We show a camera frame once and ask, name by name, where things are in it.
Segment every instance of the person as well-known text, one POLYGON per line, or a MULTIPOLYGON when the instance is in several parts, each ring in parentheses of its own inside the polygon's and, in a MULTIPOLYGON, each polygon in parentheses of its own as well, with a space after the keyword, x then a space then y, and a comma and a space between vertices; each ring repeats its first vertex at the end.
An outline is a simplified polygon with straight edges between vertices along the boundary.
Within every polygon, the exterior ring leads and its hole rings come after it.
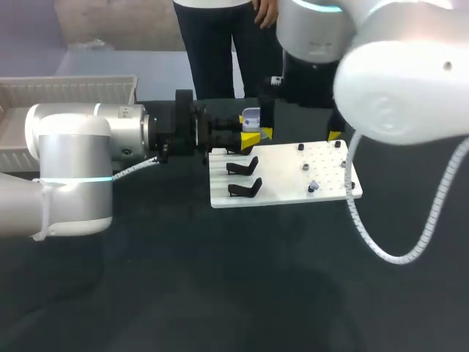
POLYGON ((174 0, 197 99, 234 98, 232 42, 245 98, 266 77, 281 76, 277 0, 174 0))

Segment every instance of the black clip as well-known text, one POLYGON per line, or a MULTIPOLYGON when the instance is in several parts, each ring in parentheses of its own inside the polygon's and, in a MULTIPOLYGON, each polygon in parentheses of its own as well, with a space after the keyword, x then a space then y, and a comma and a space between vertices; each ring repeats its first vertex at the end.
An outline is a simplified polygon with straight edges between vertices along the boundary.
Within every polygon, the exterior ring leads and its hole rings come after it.
POLYGON ((235 163, 226 163, 226 170, 228 171, 228 175, 232 173, 236 175, 251 176, 254 173, 258 163, 259 158, 254 156, 249 166, 243 166, 235 163))
POLYGON ((251 154, 253 148, 254 148, 253 145, 251 145, 250 147, 244 148, 243 150, 236 150, 234 148, 227 148, 226 149, 226 154, 233 153, 233 154, 241 154, 241 155, 246 156, 246 155, 251 154))
POLYGON ((229 196, 237 196, 237 197, 247 197, 247 198, 254 198, 257 195, 257 192, 261 189, 262 186, 262 178, 258 178, 256 182, 252 185, 251 188, 242 187, 239 185, 228 185, 228 192, 229 196))

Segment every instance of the hand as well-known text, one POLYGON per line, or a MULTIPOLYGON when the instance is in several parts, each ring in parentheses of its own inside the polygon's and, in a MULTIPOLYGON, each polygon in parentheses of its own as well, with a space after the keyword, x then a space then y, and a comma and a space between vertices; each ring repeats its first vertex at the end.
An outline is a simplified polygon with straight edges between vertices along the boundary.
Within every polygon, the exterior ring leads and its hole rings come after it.
POLYGON ((252 0, 254 11, 259 9, 254 22, 261 26, 261 29, 272 26, 278 17, 277 0, 252 0))

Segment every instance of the white tray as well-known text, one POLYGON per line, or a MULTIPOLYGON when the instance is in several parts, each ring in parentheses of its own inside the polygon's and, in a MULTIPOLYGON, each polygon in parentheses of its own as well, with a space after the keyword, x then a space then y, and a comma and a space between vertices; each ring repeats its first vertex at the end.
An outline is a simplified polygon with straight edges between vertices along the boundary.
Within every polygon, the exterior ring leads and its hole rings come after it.
MULTIPOLYGON (((225 149, 214 149, 209 157, 212 207, 256 207, 345 199, 345 168, 341 167, 348 151, 345 142, 341 141, 339 148, 335 148, 335 141, 303 144, 303 151, 298 150, 298 143, 256 146, 248 156, 227 155, 225 149), (254 156, 259 158, 259 164, 252 176, 228 175, 226 163, 248 166, 254 156), (308 171, 303 171, 304 164, 309 165, 308 171), (254 198, 229 196, 229 184, 250 188, 258 177, 262 178, 262 187, 254 198), (313 180, 319 183, 320 189, 309 193, 309 183, 313 180)), ((354 198, 360 198, 363 190, 353 166, 352 182, 355 183, 352 194, 354 198)))

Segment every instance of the screw hole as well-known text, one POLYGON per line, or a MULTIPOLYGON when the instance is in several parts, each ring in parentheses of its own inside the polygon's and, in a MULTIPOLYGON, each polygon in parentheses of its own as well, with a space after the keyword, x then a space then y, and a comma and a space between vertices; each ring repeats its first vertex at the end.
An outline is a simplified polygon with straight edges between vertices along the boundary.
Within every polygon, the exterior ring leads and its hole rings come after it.
POLYGON ((445 71, 451 71, 453 69, 453 64, 450 61, 445 62, 443 65, 445 71))
POLYGON ((132 150, 127 149, 127 148, 122 149, 122 154, 125 155, 125 156, 130 156, 130 155, 132 155, 132 150))

